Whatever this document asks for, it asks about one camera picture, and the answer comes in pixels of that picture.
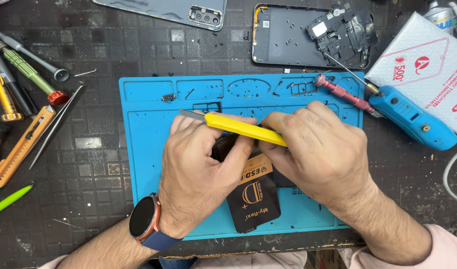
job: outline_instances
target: white box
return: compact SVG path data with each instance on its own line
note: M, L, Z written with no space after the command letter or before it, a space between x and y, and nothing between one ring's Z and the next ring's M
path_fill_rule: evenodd
M414 13L365 78L391 85L457 133L457 39Z

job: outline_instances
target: blue electric screwdriver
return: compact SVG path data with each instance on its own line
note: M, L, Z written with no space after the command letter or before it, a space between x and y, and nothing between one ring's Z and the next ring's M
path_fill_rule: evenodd
M457 135L446 124L418 107L395 87L382 86L377 89L357 77L330 55L324 54L363 83L373 93L368 102L378 112L401 127L411 138L435 150L447 150L457 143Z

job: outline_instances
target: sleeve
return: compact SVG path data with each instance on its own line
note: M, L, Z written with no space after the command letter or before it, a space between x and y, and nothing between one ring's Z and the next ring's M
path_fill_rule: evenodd
M56 259L54 259L54 260L52 260L52 261L46 263L45 265L39 267L39 269L55 269L56 266L57 266L60 262L62 262L62 261L64 260L64 258L66 258L66 257L67 257L67 255L60 256L60 257L58 257L58 258L56 258Z
M457 238L438 225L425 225L431 233L433 248L428 258L415 266L398 266L383 262L370 254L368 247L339 249L349 269L437 269L457 268Z

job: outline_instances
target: green screwdriver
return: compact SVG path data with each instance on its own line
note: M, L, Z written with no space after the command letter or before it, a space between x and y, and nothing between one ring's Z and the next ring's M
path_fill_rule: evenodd
M55 90L41 77L38 71L29 65L16 51L10 49L3 41L0 41L0 51L3 52L4 57L8 59L11 64L16 66L21 73L32 80L32 82L38 85L39 88L48 95L49 103L52 105L62 105L67 102L69 98L65 93Z
M10 206L12 203L16 202L19 198L23 197L24 194L28 193L30 189L32 189L34 185L29 185L25 188L22 188L21 190L11 194L9 197L6 199L0 201L0 211L5 209L6 207Z

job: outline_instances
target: red screwdriver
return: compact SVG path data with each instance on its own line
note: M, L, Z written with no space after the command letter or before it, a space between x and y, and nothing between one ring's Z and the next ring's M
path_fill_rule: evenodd
M377 118L383 117L383 115L381 113L377 112L367 101L363 100L360 97L354 96L354 95L350 94L349 92L347 92L347 90L345 90L344 88L331 83L330 81L328 81L328 79L323 74L319 74L313 80L313 83L317 87L324 87L324 88L329 89L331 91L331 93L333 93L334 95L348 100L355 107L357 107L361 110L367 111L374 117L377 117Z

